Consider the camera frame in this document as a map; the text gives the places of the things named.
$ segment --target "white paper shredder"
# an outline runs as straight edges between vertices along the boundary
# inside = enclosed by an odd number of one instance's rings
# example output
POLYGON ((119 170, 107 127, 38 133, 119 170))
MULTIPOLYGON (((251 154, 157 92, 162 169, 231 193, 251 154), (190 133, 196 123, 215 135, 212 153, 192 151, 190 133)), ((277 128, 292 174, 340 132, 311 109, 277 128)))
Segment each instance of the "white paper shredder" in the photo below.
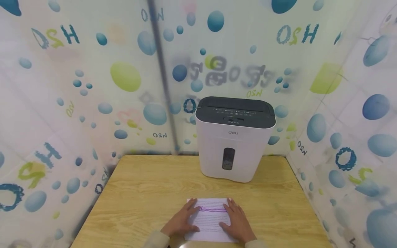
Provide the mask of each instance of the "white paper shredder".
POLYGON ((275 125, 273 107, 267 102, 214 96, 201 99, 196 128, 202 173, 251 181, 275 125))

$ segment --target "table surface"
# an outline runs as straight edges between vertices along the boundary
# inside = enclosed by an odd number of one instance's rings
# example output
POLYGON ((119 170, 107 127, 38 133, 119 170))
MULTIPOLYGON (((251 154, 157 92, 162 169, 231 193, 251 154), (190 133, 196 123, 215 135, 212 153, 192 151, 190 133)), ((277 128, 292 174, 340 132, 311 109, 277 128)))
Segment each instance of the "table surface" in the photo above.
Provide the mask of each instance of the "table surface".
MULTIPOLYGON (((204 176, 198 156, 126 155, 118 163, 72 248, 143 246, 148 235, 176 213, 187 198, 232 197, 268 248, 330 248, 287 160, 263 157, 249 183, 204 176)), ((185 241, 173 238, 171 247, 185 241)), ((188 241, 183 248, 241 247, 188 241)))

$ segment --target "shredder window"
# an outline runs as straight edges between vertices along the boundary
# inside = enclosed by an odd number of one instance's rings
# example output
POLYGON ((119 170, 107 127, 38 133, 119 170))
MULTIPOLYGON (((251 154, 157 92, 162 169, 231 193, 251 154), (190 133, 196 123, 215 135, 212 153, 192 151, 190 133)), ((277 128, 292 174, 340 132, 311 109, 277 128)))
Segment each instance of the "shredder window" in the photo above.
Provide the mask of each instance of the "shredder window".
POLYGON ((225 148, 224 149, 224 156, 222 160, 222 169, 230 171, 233 167, 233 161, 234 161, 234 153, 236 150, 233 148, 225 148))

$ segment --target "shredder lid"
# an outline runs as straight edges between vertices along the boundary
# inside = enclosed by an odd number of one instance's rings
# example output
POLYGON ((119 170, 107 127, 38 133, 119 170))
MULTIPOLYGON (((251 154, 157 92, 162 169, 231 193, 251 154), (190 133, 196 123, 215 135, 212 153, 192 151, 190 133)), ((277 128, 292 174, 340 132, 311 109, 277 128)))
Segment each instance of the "shredder lid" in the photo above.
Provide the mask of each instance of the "shredder lid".
POLYGON ((276 125, 273 107, 261 100, 209 96, 196 110, 200 121, 268 129, 276 125))

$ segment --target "hand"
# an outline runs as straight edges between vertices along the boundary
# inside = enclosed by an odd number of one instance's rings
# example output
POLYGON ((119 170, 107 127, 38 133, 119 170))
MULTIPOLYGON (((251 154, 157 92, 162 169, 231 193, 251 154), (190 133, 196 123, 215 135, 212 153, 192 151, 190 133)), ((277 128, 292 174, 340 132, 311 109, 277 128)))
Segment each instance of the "hand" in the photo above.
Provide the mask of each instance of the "hand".
POLYGON ((224 222, 219 222, 222 229, 227 232, 230 236, 237 239, 241 243, 248 243, 252 240, 256 240, 255 234, 249 225, 247 217, 245 217, 244 211, 234 200, 227 199, 229 206, 224 204, 224 207, 230 217, 230 226, 224 222))
POLYGON ((177 212, 165 226, 161 229, 161 232, 171 237, 172 235, 185 235, 189 232, 199 232, 198 226, 188 224, 187 220, 189 217, 196 213, 200 206, 193 208, 196 204, 197 199, 190 199, 179 212, 177 212))

